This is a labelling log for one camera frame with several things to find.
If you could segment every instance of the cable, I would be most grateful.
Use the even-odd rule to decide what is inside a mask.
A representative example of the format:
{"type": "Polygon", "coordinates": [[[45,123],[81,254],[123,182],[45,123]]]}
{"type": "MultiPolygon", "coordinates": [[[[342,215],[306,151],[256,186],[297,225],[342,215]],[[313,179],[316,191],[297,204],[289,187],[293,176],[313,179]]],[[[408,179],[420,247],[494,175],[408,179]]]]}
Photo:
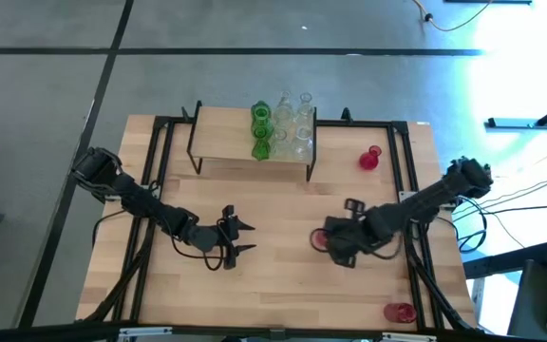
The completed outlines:
{"type": "Polygon", "coordinates": [[[382,260],[392,260],[393,258],[397,257],[400,254],[400,251],[402,250],[403,246],[403,239],[401,237],[398,237],[398,246],[396,246],[396,250],[394,253],[390,254],[389,256],[382,256],[379,253],[373,251],[371,252],[372,255],[379,257],[382,260]]]}
{"type": "Polygon", "coordinates": [[[501,222],[500,217],[498,217],[497,215],[492,214],[492,213],[485,213],[485,215],[493,215],[493,217],[494,217],[495,219],[497,219],[497,221],[500,223],[501,228],[503,228],[503,230],[504,230],[505,233],[508,235],[508,237],[510,237],[510,238],[511,238],[515,243],[517,243],[520,247],[524,248],[524,245],[522,245],[522,243],[520,243],[520,241],[518,241],[512,234],[510,234],[510,232],[508,231],[508,229],[503,225],[503,223],[501,222]]]}
{"type": "Polygon", "coordinates": [[[181,252],[179,247],[177,246],[175,238],[172,235],[172,229],[170,228],[170,223],[168,223],[168,220],[166,219],[166,217],[161,217],[161,218],[162,218],[162,222],[166,225],[166,228],[168,229],[168,236],[170,236],[170,240],[172,241],[172,247],[175,249],[175,251],[180,256],[188,257],[188,258],[192,258],[192,259],[203,259],[204,263],[206,264],[206,267],[210,271],[216,271],[220,268],[220,266],[223,264],[223,260],[225,259],[225,256],[224,256],[224,253],[223,253],[223,246],[218,245],[218,249],[220,251],[219,256],[206,256],[206,253],[204,253],[203,256],[192,256],[192,255],[188,255],[184,252],[181,252]],[[217,259],[218,260],[217,266],[212,267],[210,265],[210,263],[208,262],[208,259],[217,259]]]}
{"type": "Polygon", "coordinates": [[[444,222],[450,224],[451,227],[453,227],[453,229],[455,230],[455,240],[457,240],[457,241],[460,240],[460,230],[457,229],[457,226],[455,225],[455,223],[453,223],[452,220],[446,219],[446,218],[441,218],[441,217],[436,217],[436,219],[443,220],[444,222]]]}
{"type": "MultiPolygon", "coordinates": [[[[496,199],[488,199],[488,200],[486,200],[486,201],[484,201],[484,202],[482,202],[482,203],[479,203],[479,205],[480,205],[480,206],[483,206],[485,203],[490,202],[490,201],[501,200],[501,199],[506,198],[506,197],[509,197],[509,196],[514,196],[515,194],[517,194],[517,193],[519,193],[519,192],[531,190],[531,189],[533,189],[534,187],[539,186],[539,185],[541,185],[541,184],[543,184],[543,183],[546,183],[546,184],[543,185],[542,187],[538,188],[538,190],[539,190],[539,189],[543,188],[544,186],[547,186],[547,180],[540,181],[539,183],[537,183],[537,184],[535,184],[535,185],[531,185],[531,186],[529,186],[528,188],[520,189],[520,190],[518,190],[518,191],[515,191],[515,192],[512,193],[512,194],[501,195],[501,196],[499,196],[499,197],[496,198],[496,199]]],[[[459,212],[454,212],[453,214],[457,215],[457,214],[460,214],[460,213],[462,213],[462,212],[464,212],[464,211],[466,211],[466,210],[467,210],[467,208],[462,209],[462,210],[459,211],[459,212]]]]}
{"type": "Polygon", "coordinates": [[[425,16],[424,16],[424,21],[426,22],[429,22],[430,24],[432,24],[432,26],[434,28],[436,28],[437,30],[440,30],[442,32],[450,32],[452,30],[455,30],[455,29],[459,29],[459,28],[462,28],[463,26],[469,24],[472,20],[476,19],[477,16],[479,16],[484,10],[486,10],[486,8],[489,7],[489,5],[491,5],[493,3],[494,0],[489,0],[489,2],[486,3],[486,5],[484,5],[484,7],[477,11],[476,14],[474,14],[470,19],[468,19],[467,21],[463,22],[462,24],[459,24],[457,26],[455,26],[454,28],[441,28],[439,27],[436,22],[434,22],[434,15],[430,12],[428,12],[424,5],[421,3],[420,0],[413,0],[413,2],[415,3],[415,5],[417,5],[417,7],[419,8],[419,10],[421,11],[421,14],[424,14],[425,13],[425,16]]]}
{"type": "Polygon", "coordinates": [[[96,223],[94,223],[94,228],[92,228],[92,248],[94,248],[94,245],[96,244],[96,236],[98,234],[98,231],[99,231],[99,225],[101,225],[101,223],[106,220],[106,219],[111,219],[113,218],[114,216],[116,215],[119,215],[121,213],[125,213],[125,209],[122,209],[120,210],[119,212],[115,212],[113,214],[109,214],[109,215],[106,215],[106,216],[103,216],[102,218],[99,218],[96,223]]]}
{"type": "Polygon", "coordinates": [[[547,209],[547,205],[540,205],[540,206],[533,206],[533,207],[521,207],[521,208],[503,209],[503,210],[498,210],[498,211],[495,211],[495,212],[487,212],[487,213],[485,213],[485,215],[495,215],[495,214],[500,214],[500,213],[505,213],[505,212],[510,212],[510,211],[533,210],[533,209],[547,209]]]}
{"type": "MultiPolygon", "coordinates": [[[[541,185],[539,188],[535,188],[535,189],[533,189],[533,190],[530,190],[530,191],[528,191],[528,192],[526,192],[526,193],[524,193],[524,194],[520,194],[520,195],[518,195],[518,196],[516,196],[516,197],[513,197],[513,198],[511,198],[511,199],[505,199],[505,200],[499,201],[499,202],[497,202],[497,203],[489,204],[489,205],[487,205],[487,206],[482,207],[482,209],[487,209],[487,208],[490,208],[490,207],[493,207],[493,206],[496,206],[496,205],[505,203],[505,202],[510,201],[510,200],[519,199],[519,198],[521,198],[521,197],[523,197],[523,196],[527,196],[527,195],[529,195],[529,194],[531,194],[531,193],[533,193],[533,192],[535,192],[535,191],[537,191],[537,190],[539,190],[539,189],[542,189],[542,188],[544,188],[544,187],[546,187],[546,186],[547,186],[547,183],[541,185]]],[[[470,212],[470,213],[468,213],[468,214],[465,214],[465,215],[463,215],[462,217],[455,219],[455,221],[458,221],[458,220],[460,220],[460,219],[463,219],[463,218],[465,218],[465,217],[467,217],[467,216],[469,216],[469,215],[472,215],[472,214],[474,214],[474,213],[476,213],[476,212],[477,212],[477,211],[473,211],[473,212],[470,212]]]]}

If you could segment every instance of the green glass bottle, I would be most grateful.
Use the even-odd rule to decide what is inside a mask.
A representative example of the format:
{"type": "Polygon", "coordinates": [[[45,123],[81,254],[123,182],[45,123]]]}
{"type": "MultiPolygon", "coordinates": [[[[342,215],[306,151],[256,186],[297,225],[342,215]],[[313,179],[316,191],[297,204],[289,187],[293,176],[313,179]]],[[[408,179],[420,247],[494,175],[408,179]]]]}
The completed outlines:
{"type": "Polygon", "coordinates": [[[259,101],[253,105],[251,113],[253,114],[253,124],[251,126],[253,137],[255,139],[268,140],[274,133],[270,107],[266,103],[259,101]]]}
{"type": "Polygon", "coordinates": [[[266,140],[258,139],[253,147],[253,157],[258,161],[267,160],[270,157],[270,150],[270,144],[266,140]]]}
{"type": "Polygon", "coordinates": [[[265,102],[259,101],[251,108],[251,114],[253,116],[251,132],[256,139],[252,155],[258,161],[267,160],[271,150],[269,139],[274,133],[272,111],[265,102]]]}

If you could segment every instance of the wooden table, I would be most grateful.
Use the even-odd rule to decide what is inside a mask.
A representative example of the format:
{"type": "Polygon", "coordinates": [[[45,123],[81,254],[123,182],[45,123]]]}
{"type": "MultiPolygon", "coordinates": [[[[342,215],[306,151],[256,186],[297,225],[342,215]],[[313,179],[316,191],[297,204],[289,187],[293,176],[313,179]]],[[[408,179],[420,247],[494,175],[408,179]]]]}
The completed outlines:
{"type": "MultiPolygon", "coordinates": [[[[153,121],[154,116],[130,116],[123,135],[119,156],[124,170],[137,180],[153,121]]],[[[301,178],[304,165],[286,162],[215,160],[205,163],[197,176],[186,153],[190,129],[190,124],[175,127],[162,201],[189,209],[204,224],[214,223],[221,209],[233,204],[239,217],[256,227],[241,232],[236,244],[255,243],[257,247],[243,253],[235,269],[211,272],[203,260],[177,255],[169,237],[158,229],[142,297],[141,323],[416,329],[414,324],[394,324],[383,317],[387,303],[411,302],[404,253],[393,260],[359,255],[356,268],[346,269],[334,265],[328,255],[315,252],[308,242],[310,231],[321,227],[325,216],[347,214],[343,209],[346,198],[363,200],[367,206],[396,201],[384,129],[318,127],[318,166],[309,183],[301,178]],[[381,146],[383,155],[374,171],[365,172],[357,160],[372,144],[381,146]]],[[[409,132],[418,181],[424,188],[441,176],[432,130],[427,123],[410,123],[409,132]]],[[[400,136],[396,140],[403,156],[400,136]]],[[[408,184],[404,158],[400,160],[408,184]]],[[[118,203],[109,203],[104,215],[119,209],[118,203]]],[[[101,224],[78,318],[94,311],[119,278],[130,222],[129,215],[120,215],[101,224]]],[[[391,253],[397,238],[380,252],[391,253]]],[[[463,319],[474,326],[453,229],[435,220],[429,242],[438,284],[463,319]]],[[[181,249],[197,253],[192,247],[181,249]]],[[[123,317],[129,316],[131,294],[126,296],[123,317]]],[[[422,296],[426,322],[433,326],[423,285],[422,296]]]]}

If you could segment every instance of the gray floor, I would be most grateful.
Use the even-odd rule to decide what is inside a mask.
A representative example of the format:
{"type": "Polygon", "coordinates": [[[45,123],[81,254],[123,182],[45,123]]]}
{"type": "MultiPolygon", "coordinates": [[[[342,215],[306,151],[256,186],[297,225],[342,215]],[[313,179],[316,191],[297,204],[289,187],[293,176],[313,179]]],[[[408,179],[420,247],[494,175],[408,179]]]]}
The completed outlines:
{"type": "MultiPolygon", "coordinates": [[[[481,5],[424,1],[451,26],[481,5]]],[[[0,46],[108,47],[122,0],[0,0],[0,46]]],[[[547,44],[547,1],[493,5],[451,33],[422,27],[412,2],[136,1],[123,47],[524,48],[547,44]],[[507,27],[508,18],[513,26],[507,27]]],[[[0,56],[0,328],[26,290],[104,57],[0,56]]],[[[460,155],[501,165],[540,133],[491,133],[485,118],[547,113],[547,53],[487,57],[121,56],[91,144],[118,150],[129,114],[182,105],[249,106],[312,93],[321,118],[431,122],[441,165],[460,155]]],[[[537,153],[545,154],[547,146],[537,153]]],[[[72,321],[102,206],[78,190],[36,324],[72,321]]]]}

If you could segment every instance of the clear glass bottle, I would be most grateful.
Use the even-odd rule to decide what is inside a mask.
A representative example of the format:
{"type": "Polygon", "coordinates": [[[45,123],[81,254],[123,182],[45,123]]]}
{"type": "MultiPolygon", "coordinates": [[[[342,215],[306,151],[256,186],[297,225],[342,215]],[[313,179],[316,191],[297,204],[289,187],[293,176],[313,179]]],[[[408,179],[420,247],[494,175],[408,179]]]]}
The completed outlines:
{"type": "Polygon", "coordinates": [[[272,121],[276,128],[288,130],[294,119],[294,111],[291,104],[291,93],[284,91],[279,104],[273,110],[272,121]]]}
{"type": "Polygon", "coordinates": [[[300,96],[301,104],[296,109],[295,121],[297,125],[313,126],[313,105],[311,102],[311,94],[305,92],[300,96]]]}
{"type": "Polygon", "coordinates": [[[301,125],[296,128],[296,135],[292,139],[292,157],[297,161],[311,161],[312,146],[311,126],[301,125]]]}
{"type": "Polygon", "coordinates": [[[284,159],[288,157],[291,151],[291,143],[287,141],[287,132],[284,129],[276,128],[273,133],[271,146],[271,155],[274,158],[284,159]]]}

